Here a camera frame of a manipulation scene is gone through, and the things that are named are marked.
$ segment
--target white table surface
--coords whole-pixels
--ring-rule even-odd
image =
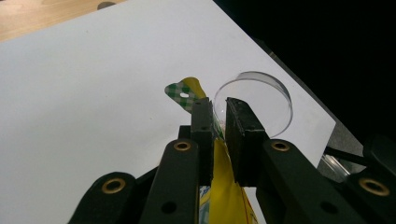
[[[334,120],[212,1],[127,1],[1,43],[0,223],[66,223],[93,181],[141,176],[190,124],[166,85],[197,77],[213,98],[245,71],[288,88],[278,138],[318,165]]]

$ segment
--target yellow object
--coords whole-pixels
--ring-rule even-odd
[[[199,80],[196,77],[186,77],[181,81],[190,87],[190,89],[195,93],[198,99],[202,99],[206,97],[206,94],[202,90]]]
[[[210,224],[256,224],[257,218],[245,190],[233,181],[228,149],[221,139],[214,144],[215,165],[210,192]]]

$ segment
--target clear cup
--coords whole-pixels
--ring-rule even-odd
[[[270,138],[280,135],[290,126],[293,110],[289,92],[273,76],[262,72],[244,72],[218,89],[213,109],[224,133],[227,97],[247,102]]]

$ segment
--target transparent plastic container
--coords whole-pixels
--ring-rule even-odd
[[[249,104],[270,138],[285,132],[293,118],[291,98],[275,77],[262,72],[244,72],[222,85],[213,100],[215,119],[225,130],[227,97]]]

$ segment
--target wooden table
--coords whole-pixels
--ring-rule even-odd
[[[0,0],[0,42],[94,12],[102,2],[105,1]]]

